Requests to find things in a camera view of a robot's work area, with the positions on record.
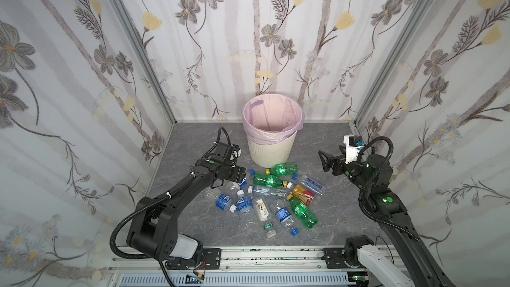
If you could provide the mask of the orange red drink bottle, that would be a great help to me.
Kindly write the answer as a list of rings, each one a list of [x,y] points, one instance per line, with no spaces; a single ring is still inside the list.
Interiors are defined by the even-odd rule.
[[[304,185],[294,184],[292,195],[309,207],[316,199],[317,194]]]

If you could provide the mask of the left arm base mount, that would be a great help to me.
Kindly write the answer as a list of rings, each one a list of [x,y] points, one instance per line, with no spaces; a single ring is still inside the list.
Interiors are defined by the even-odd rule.
[[[167,270],[219,270],[222,250],[220,248],[199,249],[191,259],[173,257],[164,265]]]

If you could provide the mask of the water bottle white cap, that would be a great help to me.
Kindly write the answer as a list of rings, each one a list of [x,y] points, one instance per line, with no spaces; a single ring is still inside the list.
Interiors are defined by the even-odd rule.
[[[251,200],[245,195],[243,190],[236,192],[236,206],[239,211],[239,217],[246,227],[252,227],[255,224],[254,208]]]

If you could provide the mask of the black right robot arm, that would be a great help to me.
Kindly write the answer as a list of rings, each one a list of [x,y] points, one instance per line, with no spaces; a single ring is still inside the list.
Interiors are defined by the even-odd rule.
[[[404,203],[389,187],[393,142],[385,136],[364,146],[360,141],[360,136],[348,136],[338,156],[319,151],[323,170],[344,175],[358,188],[361,212],[386,233],[406,271],[398,269],[365,235],[346,240],[344,263],[366,268],[383,286],[453,286],[422,241]]]

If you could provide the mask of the white label small bottle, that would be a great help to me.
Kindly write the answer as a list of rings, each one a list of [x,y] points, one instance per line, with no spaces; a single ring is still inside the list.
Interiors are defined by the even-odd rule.
[[[270,219],[270,211],[262,197],[257,197],[252,200],[252,206],[254,207],[257,219],[260,222],[266,222]]]

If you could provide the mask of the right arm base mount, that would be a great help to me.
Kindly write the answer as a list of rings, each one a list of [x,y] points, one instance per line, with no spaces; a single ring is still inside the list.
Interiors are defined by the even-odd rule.
[[[328,269],[363,268],[358,258],[358,251],[365,245],[373,246],[374,242],[366,235],[346,239],[343,247],[324,248],[324,260]]]

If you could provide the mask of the soda water bottle blue cap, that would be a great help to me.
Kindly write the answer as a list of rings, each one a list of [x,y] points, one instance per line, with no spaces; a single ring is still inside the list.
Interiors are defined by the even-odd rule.
[[[299,185],[312,191],[316,195],[323,195],[325,187],[314,178],[306,174],[294,174],[292,179]]]

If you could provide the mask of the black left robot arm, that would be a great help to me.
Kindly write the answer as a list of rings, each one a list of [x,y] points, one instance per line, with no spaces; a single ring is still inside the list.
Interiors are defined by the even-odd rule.
[[[246,169],[237,165],[240,148],[233,144],[224,127],[220,127],[213,146],[190,167],[190,172],[171,189],[154,198],[143,197],[135,211],[121,220],[110,236],[110,249],[128,260],[158,261],[166,283],[173,286],[164,262],[189,260],[195,268],[206,264],[203,245],[181,235],[178,219],[182,211],[206,188],[215,189],[225,182],[241,184]]]

